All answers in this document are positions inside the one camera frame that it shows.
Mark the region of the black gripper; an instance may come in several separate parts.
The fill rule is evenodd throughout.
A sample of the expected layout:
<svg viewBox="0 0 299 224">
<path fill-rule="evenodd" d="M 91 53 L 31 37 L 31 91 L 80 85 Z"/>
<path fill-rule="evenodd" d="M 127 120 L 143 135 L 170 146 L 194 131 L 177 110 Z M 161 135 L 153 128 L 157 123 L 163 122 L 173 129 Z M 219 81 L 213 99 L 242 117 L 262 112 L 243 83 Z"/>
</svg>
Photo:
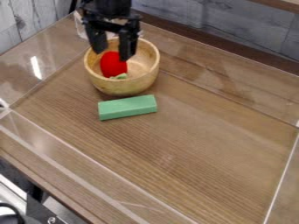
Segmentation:
<svg viewBox="0 0 299 224">
<path fill-rule="evenodd" d="M 137 54 L 142 16 L 131 11 L 133 0 L 82 0 L 82 23 L 91 48 L 101 54 L 109 48 L 105 31 L 119 33 L 121 60 Z"/>
</svg>

